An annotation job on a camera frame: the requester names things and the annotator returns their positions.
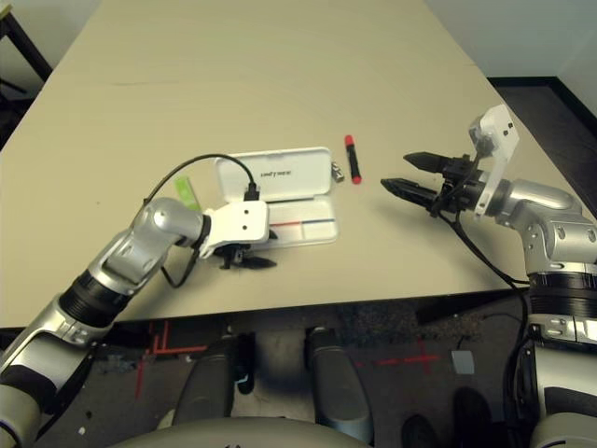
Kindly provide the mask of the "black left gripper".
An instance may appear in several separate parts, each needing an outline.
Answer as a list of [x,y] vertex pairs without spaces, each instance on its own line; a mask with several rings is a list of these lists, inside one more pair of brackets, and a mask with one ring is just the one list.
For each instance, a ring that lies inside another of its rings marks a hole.
[[[269,239],[277,240],[278,235],[275,231],[269,231]],[[222,258],[221,270],[229,270],[231,267],[244,267],[250,270],[263,270],[276,266],[276,262],[271,259],[262,257],[250,256],[246,257],[245,253],[250,248],[246,244],[230,244],[223,245],[218,248],[218,256]]]

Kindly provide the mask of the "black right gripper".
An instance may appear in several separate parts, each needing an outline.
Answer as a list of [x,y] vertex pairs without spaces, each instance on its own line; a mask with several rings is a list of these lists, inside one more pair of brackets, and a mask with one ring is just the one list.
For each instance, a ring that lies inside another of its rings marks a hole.
[[438,217],[441,212],[460,211],[461,198],[465,195],[466,188],[479,181],[479,154],[473,159],[467,154],[449,158],[423,151],[407,154],[403,159],[418,170],[442,174],[444,184],[439,193],[404,178],[385,178],[381,180],[381,184],[397,198],[431,210],[432,217]]

